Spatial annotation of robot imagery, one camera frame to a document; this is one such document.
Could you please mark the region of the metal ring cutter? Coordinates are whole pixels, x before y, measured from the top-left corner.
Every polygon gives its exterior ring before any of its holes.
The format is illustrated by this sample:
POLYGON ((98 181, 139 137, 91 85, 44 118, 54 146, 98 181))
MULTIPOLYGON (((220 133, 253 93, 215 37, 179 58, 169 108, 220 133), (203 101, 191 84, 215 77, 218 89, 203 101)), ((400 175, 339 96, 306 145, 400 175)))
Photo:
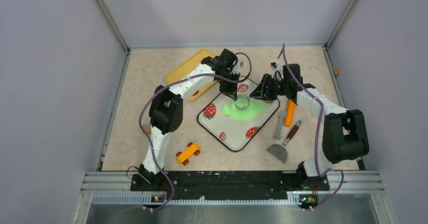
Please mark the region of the metal ring cutter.
POLYGON ((234 101, 234 106, 237 110, 247 110, 250 105, 250 98, 246 94, 238 94, 234 101))

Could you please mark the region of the green dough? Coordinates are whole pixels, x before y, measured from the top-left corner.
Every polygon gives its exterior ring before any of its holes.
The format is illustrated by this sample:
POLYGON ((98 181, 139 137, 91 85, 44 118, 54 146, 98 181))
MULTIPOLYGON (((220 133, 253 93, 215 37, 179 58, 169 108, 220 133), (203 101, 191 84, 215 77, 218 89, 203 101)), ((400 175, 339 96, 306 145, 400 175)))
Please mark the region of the green dough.
POLYGON ((233 121, 246 121, 262 114, 268 104, 261 100, 251 100, 247 110, 237 110, 234 103, 227 104, 223 107, 222 113, 233 121))

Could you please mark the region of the white strawberry tray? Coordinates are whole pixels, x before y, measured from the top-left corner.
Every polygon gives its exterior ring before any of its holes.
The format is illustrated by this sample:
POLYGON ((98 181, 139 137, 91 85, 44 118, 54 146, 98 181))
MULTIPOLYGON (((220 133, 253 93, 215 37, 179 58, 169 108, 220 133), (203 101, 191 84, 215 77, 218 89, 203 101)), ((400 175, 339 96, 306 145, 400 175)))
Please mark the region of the white strawberry tray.
POLYGON ((278 100, 264 101, 268 106, 259 116, 246 121, 233 121, 222 113, 223 107, 233 102, 223 94, 218 94, 198 114, 197 122, 228 150, 238 152, 252 140, 281 104, 278 100))

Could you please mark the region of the wooden rolling pin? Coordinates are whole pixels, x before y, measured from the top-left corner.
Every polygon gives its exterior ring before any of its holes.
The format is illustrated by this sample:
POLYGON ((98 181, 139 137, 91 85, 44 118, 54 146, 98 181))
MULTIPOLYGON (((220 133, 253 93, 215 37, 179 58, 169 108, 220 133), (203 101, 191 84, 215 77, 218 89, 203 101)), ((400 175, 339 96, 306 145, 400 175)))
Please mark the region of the wooden rolling pin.
POLYGON ((148 134, 151 135, 151 124, 144 124, 143 130, 148 134))

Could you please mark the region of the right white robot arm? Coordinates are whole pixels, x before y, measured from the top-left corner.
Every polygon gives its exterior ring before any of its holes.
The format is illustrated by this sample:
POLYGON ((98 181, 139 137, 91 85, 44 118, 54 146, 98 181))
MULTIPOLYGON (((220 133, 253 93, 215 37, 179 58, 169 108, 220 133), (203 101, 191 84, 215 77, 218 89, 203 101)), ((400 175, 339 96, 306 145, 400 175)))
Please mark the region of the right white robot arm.
POLYGON ((339 163, 355 160, 369 153, 364 114, 358 109, 341 107, 304 83, 298 64, 286 64, 273 75, 264 74, 250 94, 257 100, 273 101, 286 96, 317 118, 314 156, 301 162, 296 170, 296 184, 309 190, 339 163))

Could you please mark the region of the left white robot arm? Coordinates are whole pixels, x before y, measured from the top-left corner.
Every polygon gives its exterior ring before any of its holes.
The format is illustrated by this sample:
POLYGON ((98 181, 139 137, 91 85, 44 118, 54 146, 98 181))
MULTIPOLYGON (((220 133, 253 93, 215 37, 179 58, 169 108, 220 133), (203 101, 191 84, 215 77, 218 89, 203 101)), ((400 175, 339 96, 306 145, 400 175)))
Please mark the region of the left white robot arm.
POLYGON ((139 167, 143 185, 156 190, 162 184, 160 172, 171 134, 183 121, 184 103, 198 90, 211 82, 218 82, 220 93, 237 100, 237 86, 240 79, 240 64, 237 56, 228 49, 220 55, 205 57, 190 73, 167 86, 158 86, 144 106, 151 125, 150 149, 139 167))

